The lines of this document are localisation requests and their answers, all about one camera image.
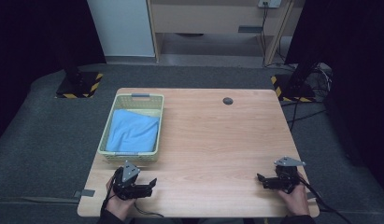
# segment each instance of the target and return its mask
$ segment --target blue towel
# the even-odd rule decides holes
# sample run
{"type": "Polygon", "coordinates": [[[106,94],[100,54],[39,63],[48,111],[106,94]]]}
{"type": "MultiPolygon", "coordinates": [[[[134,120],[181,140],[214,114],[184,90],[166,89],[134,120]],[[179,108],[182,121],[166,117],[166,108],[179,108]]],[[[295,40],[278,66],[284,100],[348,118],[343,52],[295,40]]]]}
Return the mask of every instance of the blue towel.
{"type": "Polygon", "coordinates": [[[159,129],[159,119],[125,109],[115,110],[107,139],[107,151],[153,151],[159,129]]]}

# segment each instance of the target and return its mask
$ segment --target gray carpet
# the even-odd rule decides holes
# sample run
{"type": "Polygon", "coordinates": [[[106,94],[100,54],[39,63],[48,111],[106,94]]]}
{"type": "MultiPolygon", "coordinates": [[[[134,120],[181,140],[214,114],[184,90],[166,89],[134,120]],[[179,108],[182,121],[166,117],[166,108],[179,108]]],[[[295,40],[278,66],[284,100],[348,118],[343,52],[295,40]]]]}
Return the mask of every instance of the gray carpet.
{"type": "MultiPolygon", "coordinates": [[[[289,73],[268,68],[106,64],[81,69],[104,74],[93,98],[54,98],[64,78],[61,71],[32,85],[16,118],[0,139],[0,198],[71,199],[75,190],[82,190],[119,88],[272,89],[272,75],[289,73]]],[[[287,119],[292,119],[293,109],[293,105],[283,107],[287,119]]],[[[296,117],[322,109],[323,104],[299,104],[296,117]]],[[[302,160],[307,162],[310,183],[325,202],[354,224],[384,223],[384,191],[368,170],[350,165],[327,114],[296,121],[292,136],[302,160]]],[[[96,218],[79,217],[76,204],[0,203],[0,223],[95,221],[96,218]]],[[[279,218],[268,221],[279,223],[279,218]]],[[[316,221],[345,223],[329,213],[321,213],[316,221]]]]}

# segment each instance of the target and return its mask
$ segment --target white cabinet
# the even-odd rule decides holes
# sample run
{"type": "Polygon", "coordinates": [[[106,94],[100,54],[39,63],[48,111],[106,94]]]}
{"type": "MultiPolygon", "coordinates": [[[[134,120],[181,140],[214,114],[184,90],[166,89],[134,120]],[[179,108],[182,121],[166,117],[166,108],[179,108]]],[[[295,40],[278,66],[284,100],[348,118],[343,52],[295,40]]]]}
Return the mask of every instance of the white cabinet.
{"type": "Polygon", "coordinates": [[[88,0],[105,56],[154,57],[146,0],[88,0]]]}

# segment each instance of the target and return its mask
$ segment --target wooden table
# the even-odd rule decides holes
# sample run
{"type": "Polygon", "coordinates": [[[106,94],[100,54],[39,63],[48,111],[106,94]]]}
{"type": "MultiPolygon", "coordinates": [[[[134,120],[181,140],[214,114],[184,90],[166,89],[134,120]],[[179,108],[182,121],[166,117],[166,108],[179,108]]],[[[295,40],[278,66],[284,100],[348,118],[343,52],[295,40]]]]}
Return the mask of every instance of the wooden table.
{"type": "MultiPolygon", "coordinates": [[[[274,177],[274,161],[300,160],[274,91],[224,89],[119,89],[118,93],[164,95],[159,159],[137,164],[137,184],[157,177],[141,209],[165,217],[283,217],[284,202],[264,189],[256,174],[274,177]],[[233,99],[232,105],[223,98],[233,99]]],[[[120,164],[96,154],[78,214],[98,217],[106,196],[105,184],[120,164]]],[[[306,177],[303,167],[299,171],[306,177]]],[[[309,202],[312,217],[319,214],[309,202]]],[[[141,217],[133,208],[131,216],[141,217]]]]}

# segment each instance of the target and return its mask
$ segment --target black device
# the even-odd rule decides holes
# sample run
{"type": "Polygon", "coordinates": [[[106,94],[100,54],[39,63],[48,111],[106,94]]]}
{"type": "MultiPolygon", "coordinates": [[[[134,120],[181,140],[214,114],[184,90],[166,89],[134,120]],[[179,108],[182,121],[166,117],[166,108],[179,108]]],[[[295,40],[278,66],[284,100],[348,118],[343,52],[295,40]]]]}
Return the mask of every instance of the black device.
{"type": "Polygon", "coordinates": [[[297,166],[306,165],[303,161],[297,161],[290,157],[283,157],[275,161],[277,177],[266,178],[257,174],[258,180],[263,183],[264,189],[282,189],[284,192],[292,193],[294,187],[300,183],[297,166]]]}
{"type": "Polygon", "coordinates": [[[114,174],[113,192],[122,200],[150,197],[157,178],[148,185],[137,185],[139,173],[140,169],[126,161],[124,167],[119,167],[114,174]]]}

